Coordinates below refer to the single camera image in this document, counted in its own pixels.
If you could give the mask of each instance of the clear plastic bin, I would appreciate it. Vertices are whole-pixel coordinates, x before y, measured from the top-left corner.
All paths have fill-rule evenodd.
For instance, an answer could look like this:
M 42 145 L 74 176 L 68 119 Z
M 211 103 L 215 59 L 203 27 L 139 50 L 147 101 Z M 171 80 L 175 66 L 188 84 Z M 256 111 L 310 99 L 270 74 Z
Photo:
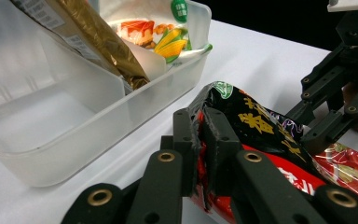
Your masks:
M 194 48 L 211 11 L 188 2 Z M 0 1 L 0 161 L 29 186 L 62 182 L 200 80 L 207 54 L 125 94 L 121 78 L 59 44 Z

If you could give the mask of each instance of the gold foil packaging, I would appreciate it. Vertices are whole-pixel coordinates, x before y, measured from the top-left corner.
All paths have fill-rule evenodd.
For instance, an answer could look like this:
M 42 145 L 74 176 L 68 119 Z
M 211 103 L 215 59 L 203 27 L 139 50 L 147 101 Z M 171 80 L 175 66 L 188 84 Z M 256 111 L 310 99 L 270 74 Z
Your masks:
M 149 82 L 123 40 L 86 0 L 11 0 L 84 58 L 122 75 L 133 90 Z

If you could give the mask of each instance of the green logo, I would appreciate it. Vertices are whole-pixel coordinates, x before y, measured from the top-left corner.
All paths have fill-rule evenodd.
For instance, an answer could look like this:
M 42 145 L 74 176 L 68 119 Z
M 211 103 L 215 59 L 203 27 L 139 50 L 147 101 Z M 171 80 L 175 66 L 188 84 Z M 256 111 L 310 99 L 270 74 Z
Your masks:
M 177 21 L 187 22 L 187 3 L 185 0 L 173 0 L 171 11 Z
M 234 87 L 226 82 L 216 81 L 213 87 L 220 92 L 223 99 L 227 99 L 231 96 Z

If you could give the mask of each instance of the white tabletop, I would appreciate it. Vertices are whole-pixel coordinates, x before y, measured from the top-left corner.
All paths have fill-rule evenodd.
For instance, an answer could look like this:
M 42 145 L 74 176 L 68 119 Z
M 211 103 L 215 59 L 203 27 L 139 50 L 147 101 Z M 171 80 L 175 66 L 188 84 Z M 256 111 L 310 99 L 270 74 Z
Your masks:
M 105 152 L 69 180 L 53 187 L 30 188 L 0 163 L 0 223 L 60 223 L 76 197 L 97 183 L 125 188 L 142 176 L 148 157 L 159 150 L 160 137 L 172 134 L 172 113 L 188 106 L 202 87 L 225 81 L 248 92 L 258 103 L 285 114 L 300 100 L 300 79 L 328 53 L 323 49 L 212 21 L 213 50 L 199 84 Z M 341 143 L 358 150 L 358 133 L 348 131 Z M 139 154 L 125 155 L 138 147 Z M 118 151 L 123 151 L 121 158 Z M 214 223 L 185 199 L 183 223 Z

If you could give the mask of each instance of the plastic container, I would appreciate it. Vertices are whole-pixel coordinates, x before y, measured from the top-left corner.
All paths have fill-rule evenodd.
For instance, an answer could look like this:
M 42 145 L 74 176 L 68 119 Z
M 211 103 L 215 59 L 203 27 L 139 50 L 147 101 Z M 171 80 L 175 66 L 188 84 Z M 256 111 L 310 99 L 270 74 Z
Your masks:
M 208 43 L 210 21 L 209 8 L 188 2 L 194 48 Z M 121 78 L 0 1 L 0 162 L 32 187 L 62 182 L 191 90 L 206 58 L 126 95 Z

